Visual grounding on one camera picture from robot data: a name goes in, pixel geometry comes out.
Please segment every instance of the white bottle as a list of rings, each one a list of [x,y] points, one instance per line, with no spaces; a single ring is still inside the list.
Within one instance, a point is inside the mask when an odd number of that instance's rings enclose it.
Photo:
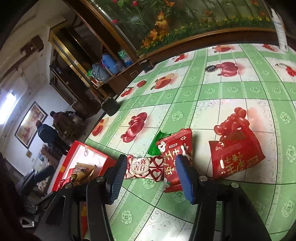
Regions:
[[[272,21],[273,21],[274,26],[276,28],[276,34],[277,34],[278,40],[279,40],[279,48],[280,48],[280,50],[282,50],[284,52],[288,52],[288,44],[287,44],[287,38],[286,38],[284,26],[283,26],[281,20],[279,19],[278,15],[274,11],[274,9],[271,8],[271,12],[272,12]]]

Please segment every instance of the framed picture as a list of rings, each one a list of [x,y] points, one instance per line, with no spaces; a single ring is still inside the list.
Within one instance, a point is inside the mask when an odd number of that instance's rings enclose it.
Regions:
[[[40,120],[43,123],[46,117],[46,112],[34,102],[19,125],[15,137],[26,148],[29,148],[37,132],[37,127],[35,126],[36,121]]]

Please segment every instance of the screw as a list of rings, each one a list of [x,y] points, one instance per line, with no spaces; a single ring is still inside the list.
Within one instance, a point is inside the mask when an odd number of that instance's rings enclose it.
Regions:
[[[65,184],[65,188],[66,188],[66,189],[70,189],[70,188],[73,187],[73,186],[74,186],[73,183],[66,183],[66,184]]]
[[[207,181],[207,177],[206,176],[200,176],[200,181],[206,182]]]
[[[102,182],[105,181],[105,178],[104,178],[103,176],[98,176],[98,177],[96,178],[96,181],[97,181],[98,183],[102,183]]]
[[[238,188],[238,187],[239,187],[239,185],[238,185],[237,183],[231,183],[231,186],[232,186],[233,188]]]

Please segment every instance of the open gift box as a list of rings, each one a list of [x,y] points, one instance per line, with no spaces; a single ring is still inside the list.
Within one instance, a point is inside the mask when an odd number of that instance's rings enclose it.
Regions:
[[[104,153],[93,149],[84,143],[74,141],[59,170],[52,188],[53,191],[59,190],[60,182],[68,176],[69,169],[74,168],[78,162],[92,166],[96,165],[100,169],[98,176],[104,175],[105,171],[109,167],[113,167],[116,163],[115,160]]]

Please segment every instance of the green and white tablecloth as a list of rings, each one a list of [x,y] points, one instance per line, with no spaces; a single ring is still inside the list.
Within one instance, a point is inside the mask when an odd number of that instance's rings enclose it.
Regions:
[[[272,240],[280,240],[296,218],[296,55],[291,49],[283,53],[272,46],[274,52],[261,44],[230,47],[226,52],[212,47],[188,52],[184,59],[171,58],[142,72],[128,86],[133,87],[130,93],[119,97],[120,110],[85,143],[115,159],[121,153],[144,157],[158,131],[175,133],[190,127],[195,166],[212,177],[208,141],[219,139],[213,128],[235,107],[242,107],[266,159],[225,182],[241,185]],[[224,62],[235,63],[235,76],[218,76],[219,69],[205,72],[205,67]],[[174,77],[168,85],[153,88],[157,79],[170,73]],[[141,80],[145,85],[137,87]],[[132,142],[123,142],[120,137],[131,117],[141,112],[148,114],[144,128]],[[196,209],[183,192],[163,193],[162,182],[147,179],[124,180],[119,198],[107,207],[117,241],[188,240]],[[216,230],[218,237],[220,202]]]

